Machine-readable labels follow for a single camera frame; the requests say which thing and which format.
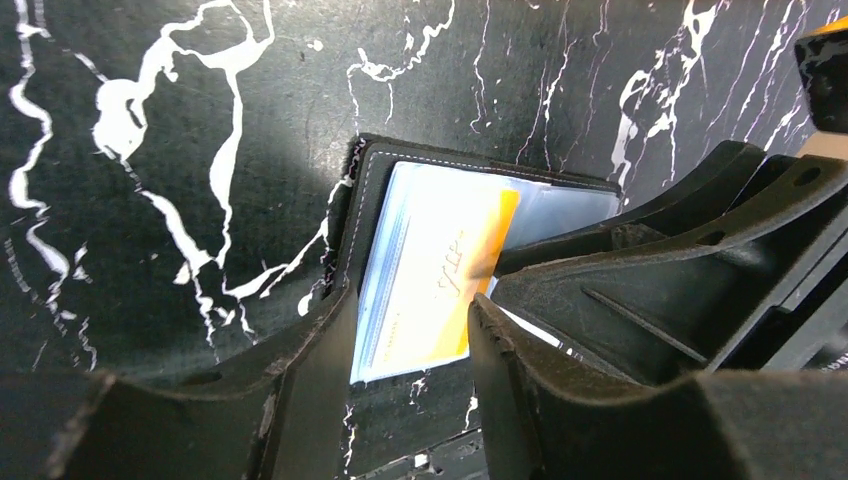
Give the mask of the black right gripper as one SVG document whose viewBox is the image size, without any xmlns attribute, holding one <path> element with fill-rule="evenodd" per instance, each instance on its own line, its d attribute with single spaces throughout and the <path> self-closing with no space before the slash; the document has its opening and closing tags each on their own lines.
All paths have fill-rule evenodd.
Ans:
<svg viewBox="0 0 848 480">
<path fill-rule="evenodd" d="M 794 47 L 817 129 L 847 137 L 847 20 Z M 765 158 L 731 209 L 685 233 L 500 275 L 494 302 L 594 368 L 659 386 L 692 371 L 841 369 L 847 163 Z"/>
</svg>

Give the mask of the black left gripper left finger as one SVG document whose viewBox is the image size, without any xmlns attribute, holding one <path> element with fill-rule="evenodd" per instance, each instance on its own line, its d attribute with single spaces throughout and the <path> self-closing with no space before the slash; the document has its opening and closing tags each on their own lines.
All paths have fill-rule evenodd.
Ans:
<svg viewBox="0 0 848 480">
<path fill-rule="evenodd" d="M 330 479 L 357 294 L 170 388 L 108 371 L 5 374 L 5 479 Z"/>
</svg>

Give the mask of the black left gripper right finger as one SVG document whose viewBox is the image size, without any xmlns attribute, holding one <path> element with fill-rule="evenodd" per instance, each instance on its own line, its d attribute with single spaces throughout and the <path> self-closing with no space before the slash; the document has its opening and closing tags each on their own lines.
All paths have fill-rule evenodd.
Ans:
<svg viewBox="0 0 848 480">
<path fill-rule="evenodd" d="M 536 339 L 484 296 L 469 341 L 493 479 L 843 479 L 845 373 L 697 372 L 661 387 Z"/>
</svg>

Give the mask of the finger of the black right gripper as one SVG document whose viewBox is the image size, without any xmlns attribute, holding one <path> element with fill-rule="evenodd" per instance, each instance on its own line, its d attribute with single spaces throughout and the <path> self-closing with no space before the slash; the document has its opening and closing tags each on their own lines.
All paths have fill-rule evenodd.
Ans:
<svg viewBox="0 0 848 480">
<path fill-rule="evenodd" d="M 495 268 L 506 275 L 554 260 L 609 252 L 670 238 L 728 212 L 766 152 L 723 141 L 682 180 L 643 205 L 576 231 L 504 251 Z"/>
</svg>

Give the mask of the black leather card holder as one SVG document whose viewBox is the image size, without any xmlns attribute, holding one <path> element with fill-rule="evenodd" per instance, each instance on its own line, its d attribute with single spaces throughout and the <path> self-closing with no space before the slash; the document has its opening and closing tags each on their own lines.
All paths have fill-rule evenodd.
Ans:
<svg viewBox="0 0 848 480">
<path fill-rule="evenodd" d="M 463 359 L 467 312 L 501 253 L 613 216 L 617 186 L 387 138 L 354 150 L 334 275 L 359 299 L 352 383 Z"/>
</svg>

